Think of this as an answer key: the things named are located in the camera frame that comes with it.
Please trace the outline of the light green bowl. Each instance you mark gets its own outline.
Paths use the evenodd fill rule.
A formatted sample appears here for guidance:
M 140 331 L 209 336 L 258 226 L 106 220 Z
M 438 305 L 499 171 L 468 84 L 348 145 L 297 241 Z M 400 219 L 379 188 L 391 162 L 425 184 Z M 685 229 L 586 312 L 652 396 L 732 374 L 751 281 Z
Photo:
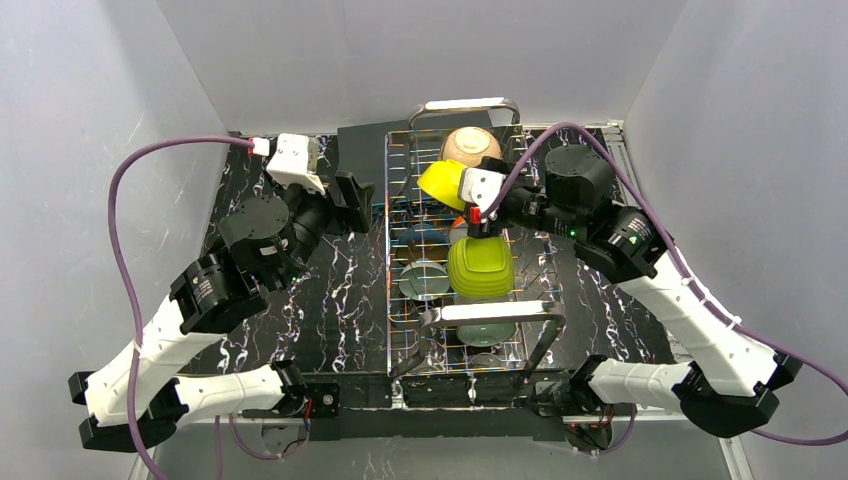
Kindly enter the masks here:
M 457 338 L 465 345 L 483 348 L 510 340 L 517 330 L 515 323 L 490 323 L 458 327 Z

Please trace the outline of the pale white ribbed bowl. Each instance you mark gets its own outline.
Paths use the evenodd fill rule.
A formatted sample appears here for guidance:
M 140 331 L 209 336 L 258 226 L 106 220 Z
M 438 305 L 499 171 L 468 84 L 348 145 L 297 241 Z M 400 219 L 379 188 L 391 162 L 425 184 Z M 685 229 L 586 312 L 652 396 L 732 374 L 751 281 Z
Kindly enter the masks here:
M 509 295 L 502 295 L 497 297 L 487 297 L 487 298 L 476 298 L 476 297 L 468 297 L 457 294 L 454 299 L 455 305 L 476 305 L 476 304 L 490 304 L 490 303 L 503 303 L 509 302 L 511 300 Z

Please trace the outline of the yellow rimmed bowl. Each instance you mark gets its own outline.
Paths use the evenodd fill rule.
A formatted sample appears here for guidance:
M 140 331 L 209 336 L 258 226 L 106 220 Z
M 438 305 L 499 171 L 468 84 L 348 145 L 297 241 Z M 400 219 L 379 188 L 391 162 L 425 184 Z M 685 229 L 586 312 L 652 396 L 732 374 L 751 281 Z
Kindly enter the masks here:
M 459 197 L 460 183 L 467 166 L 455 160 L 437 160 L 419 176 L 417 186 L 440 203 L 464 211 L 466 203 Z

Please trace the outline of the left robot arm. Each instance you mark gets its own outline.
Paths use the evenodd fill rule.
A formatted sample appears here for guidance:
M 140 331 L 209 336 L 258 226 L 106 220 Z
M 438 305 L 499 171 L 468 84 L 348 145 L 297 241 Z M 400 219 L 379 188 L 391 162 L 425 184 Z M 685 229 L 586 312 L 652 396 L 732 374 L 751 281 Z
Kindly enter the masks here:
M 88 410 L 80 424 L 88 450 L 131 453 L 179 428 L 246 410 L 301 417 L 315 388 L 290 360 L 218 376 L 185 376 L 199 352 L 268 308 L 269 296 L 306 271 L 325 235 L 366 233 L 374 187 L 346 171 L 327 193 L 292 184 L 242 201 L 218 224 L 219 236 L 172 283 L 143 330 L 98 371 L 74 373 L 72 400 Z

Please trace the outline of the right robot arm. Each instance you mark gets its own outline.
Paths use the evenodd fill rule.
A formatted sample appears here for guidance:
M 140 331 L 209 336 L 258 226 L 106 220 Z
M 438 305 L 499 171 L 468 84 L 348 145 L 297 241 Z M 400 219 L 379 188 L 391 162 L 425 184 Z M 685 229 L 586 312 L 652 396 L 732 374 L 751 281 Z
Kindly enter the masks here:
M 487 157 L 461 174 L 459 197 L 471 224 L 506 221 L 570 237 L 578 259 L 649 310 L 690 356 L 643 364 L 593 355 L 560 397 L 586 409 L 629 403 L 679 412 L 721 438 L 761 432 L 779 406 L 777 391 L 795 379 L 800 361 L 731 319 L 644 202 L 624 205 L 611 197 L 622 174 L 604 149 L 550 151 L 540 187 L 523 184 L 521 170 Z

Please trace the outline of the lime green square bowl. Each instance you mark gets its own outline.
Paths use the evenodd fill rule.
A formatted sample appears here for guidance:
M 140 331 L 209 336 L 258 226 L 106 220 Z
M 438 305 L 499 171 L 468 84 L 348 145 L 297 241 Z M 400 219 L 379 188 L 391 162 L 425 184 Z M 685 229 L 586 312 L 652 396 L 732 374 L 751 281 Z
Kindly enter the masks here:
M 506 295 L 515 281 L 509 244 L 501 237 L 462 237 L 449 249 L 451 287 L 459 295 L 487 298 Z

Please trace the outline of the beige cream bowl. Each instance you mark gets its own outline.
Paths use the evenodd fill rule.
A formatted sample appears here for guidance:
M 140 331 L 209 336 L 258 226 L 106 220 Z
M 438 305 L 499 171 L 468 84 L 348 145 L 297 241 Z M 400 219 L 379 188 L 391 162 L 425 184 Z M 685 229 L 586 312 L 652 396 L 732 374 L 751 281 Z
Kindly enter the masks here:
M 454 160 L 468 167 L 479 166 L 484 157 L 501 158 L 501 147 L 488 130 L 473 126 L 453 130 L 439 153 L 440 160 Z

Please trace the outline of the steel wire dish rack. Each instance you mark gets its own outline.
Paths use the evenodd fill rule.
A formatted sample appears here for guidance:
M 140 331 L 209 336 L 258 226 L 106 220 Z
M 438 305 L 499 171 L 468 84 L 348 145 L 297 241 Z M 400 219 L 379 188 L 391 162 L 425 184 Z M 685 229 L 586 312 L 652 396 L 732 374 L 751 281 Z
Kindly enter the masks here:
M 525 388 L 562 334 L 549 236 L 482 211 L 526 149 L 503 97 L 427 101 L 385 143 L 388 373 L 507 375 Z

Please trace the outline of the teal speckled bowl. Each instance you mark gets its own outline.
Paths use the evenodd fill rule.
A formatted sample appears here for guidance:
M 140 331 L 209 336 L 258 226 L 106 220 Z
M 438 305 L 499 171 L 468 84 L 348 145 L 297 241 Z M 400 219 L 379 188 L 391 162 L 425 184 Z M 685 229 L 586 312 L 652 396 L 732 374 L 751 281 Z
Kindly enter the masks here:
M 426 258 L 405 266 L 397 283 L 406 298 L 423 302 L 434 301 L 447 294 L 451 288 L 446 267 Z

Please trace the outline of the dark blue gold bowl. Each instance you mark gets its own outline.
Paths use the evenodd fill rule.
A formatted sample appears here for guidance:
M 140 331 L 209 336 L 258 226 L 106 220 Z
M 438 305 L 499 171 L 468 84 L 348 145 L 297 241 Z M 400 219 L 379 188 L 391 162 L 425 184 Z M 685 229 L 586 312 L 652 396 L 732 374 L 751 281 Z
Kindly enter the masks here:
M 417 260 L 446 262 L 450 243 L 447 235 L 427 223 L 404 230 L 397 239 L 393 253 L 395 261 L 406 266 Z

